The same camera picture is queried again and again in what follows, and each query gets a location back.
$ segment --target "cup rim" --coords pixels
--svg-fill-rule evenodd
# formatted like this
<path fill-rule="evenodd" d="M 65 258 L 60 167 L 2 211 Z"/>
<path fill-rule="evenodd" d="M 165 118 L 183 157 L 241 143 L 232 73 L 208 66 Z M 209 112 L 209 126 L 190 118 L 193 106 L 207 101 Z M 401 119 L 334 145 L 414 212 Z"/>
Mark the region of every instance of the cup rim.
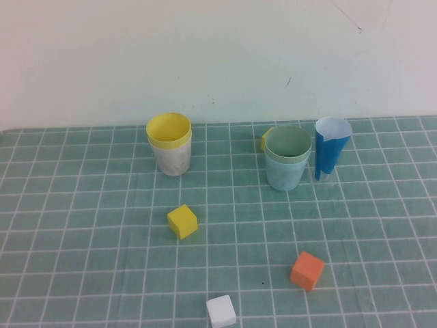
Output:
<path fill-rule="evenodd" d="M 273 133 L 275 129 L 278 129 L 278 130 L 293 129 L 293 130 L 297 130 L 299 132 L 302 132 L 302 135 L 304 135 L 305 138 L 307 139 L 306 141 L 309 142 L 308 149 L 305 152 L 303 152 L 302 154 L 300 154 L 298 156 L 293 156 L 293 157 L 290 157 L 290 156 L 281 156 L 281 155 L 276 154 L 275 152 L 273 152 L 268 147 L 268 141 L 271 139 L 271 135 L 272 135 L 271 133 Z M 274 161 L 276 161 L 278 163 L 282 163 L 282 164 L 295 164 L 295 163 L 300 163 L 300 162 L 304 161 L 310 155 L 311 146 L 312 146 L 311 136 L 303 128 L 301 128 L 299 126 L 294 126 L 294 125 L 282 125 L 282 126 L 276 126 L 273 130 L 271 130 L 267 134 L 266 144 L 264 145 L 264 147 L 265 147 L 264 152 L 269 155 L 270 159 L 272 159 L 272 160 L 274 160 Z"/>
<path fill-rule="evenodd" d="M 151 132 L 151 129 L 155 123 L 157 123 L 157 121 L 159 121 L 160 119 L 163 119 L 165 117 L 178 117 L 182 120 L 185 121 L 185 123 L 187 123 L 187 130 L 185 132 L 185 134 L 183 136 L 181 136 L 178 139 L 175 140 L 171 140 L 171 141 L 164 141 L 164 140 L 159 140 L 159 139 L 155 139 L 153 136 L 151 136 L 151 134 L 153 134 Z M 189 138 L 191 138 L 191 121 L 183 114 L 181 113 L 162 113 L 159 114 L 157 116 L 154 116 L 146 125 L 145 127 L 145 132 L 147 134 L 147 137 L 149 139 L 150 144 L 152 144 L 153 146 L 157 147 L 157 148 L 162 148 L 162 149 L 174 149 L 174 148 L 178 148 L 181 145 L 184 145 L 187 140 Z"/>

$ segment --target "blue cup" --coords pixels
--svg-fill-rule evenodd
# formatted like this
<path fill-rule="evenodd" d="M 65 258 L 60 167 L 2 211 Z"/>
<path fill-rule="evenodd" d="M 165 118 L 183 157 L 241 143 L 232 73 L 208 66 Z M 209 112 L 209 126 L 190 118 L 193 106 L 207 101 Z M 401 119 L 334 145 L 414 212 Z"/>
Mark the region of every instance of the blue cup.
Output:
<path fill-rule="evenodd" d="M 341 151 L 352 135 L 350 123 L 342 118 L 326 117 L 315 123 L 315 179 L 331 174 Z"/>

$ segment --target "table surface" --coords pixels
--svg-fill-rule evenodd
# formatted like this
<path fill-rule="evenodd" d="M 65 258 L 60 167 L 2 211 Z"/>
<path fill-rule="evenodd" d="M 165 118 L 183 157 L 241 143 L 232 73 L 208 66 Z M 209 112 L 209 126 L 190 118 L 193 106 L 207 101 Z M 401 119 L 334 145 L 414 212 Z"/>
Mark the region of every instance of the table surface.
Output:
<path fill-rule="evenodd" d="M 326 182 L 314 152 L 288 193 L 267 185 L 263 133 L 314 121 L 195 124 L 190 170 L 156 168 L 143 126 L 9 131 L 0 147 L 0 328 L 435 327 L 437 117 L 350 120 Z M 199 230 L 178 241 L 167 213 Z M 298 253 L 317 287 L 289 281 Z"/>

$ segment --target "paper cup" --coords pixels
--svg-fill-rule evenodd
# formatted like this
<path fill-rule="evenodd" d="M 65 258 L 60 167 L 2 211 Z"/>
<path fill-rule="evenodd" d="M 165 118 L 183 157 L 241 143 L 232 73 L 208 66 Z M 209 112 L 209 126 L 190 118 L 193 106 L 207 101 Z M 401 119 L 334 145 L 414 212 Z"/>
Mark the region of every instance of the paper cup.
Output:
<path fill-rule="evenodd" d="M 315 123 L 315 179 L 331 174 L 341 151 L 352 135 L 350 123 L 342 118 L 326 117 Z"/>
<path fill-rule="evenodd" d="M 300 182 L 311 151 L 311 137 L 297 126 L 278 126 L 266 137 L 267 181 L 275 189 L 294 189 Z"/>
<path fill-rule="evenodd" d="M 190 167 L 191 123 L 179 113 L 152 118 L 145 128 L 159 169 L 168 176 L 180 176 Z"/>
<path fill-rule="evenodd" d="M 302 174 L 308 163 L 307 156 L 303 161 L 294 164 L 282 164 L 271 159 L 266 154 L 267 181 L 277 190 L 292 190 L 299 185 Z"/>
<path fill-rule="evenodd" d="M 191 136 L 182 146 L 174 149 L 162 149 L 151 144 L 159 170 L 168 176 L 180 176 L 190 167 Z"/>

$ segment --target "cube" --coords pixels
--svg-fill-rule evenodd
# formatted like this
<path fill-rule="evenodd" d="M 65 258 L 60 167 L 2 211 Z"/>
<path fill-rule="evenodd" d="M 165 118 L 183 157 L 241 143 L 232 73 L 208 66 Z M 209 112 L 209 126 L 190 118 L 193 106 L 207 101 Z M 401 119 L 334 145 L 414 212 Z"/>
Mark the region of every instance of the cube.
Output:
<path fill-rule="evenodd" d="M 170 228 L 183 239 L 198 229 L 197 218 L 187 205 L 182 205 L 167 214 Z"/>
<path fill-rule="evenodd" d="M 262 135 L 262 138 L 261 138 L 261 147 L 260 147 L 262 151 L 264 151 L 264 147 L 266 146 L 266 137 L 267 137 L 268 133 L 271 130 L 273 130 L 273 126 L 271 128 L 269 128 L 267 130 L 267 132 Z"/>
<path fill-rule="evenodd" d="M 229 295 L 210 299 L 206 302 L 206 307 L 208 308 L 212 328 L 226 327 L 237 322 L 237 316 Z"/>
<path fill-rule="evenodd" d="M 311 292 L 322 275 L 324 262 L 303 251 L 293 266 L 290 280 Z"/>

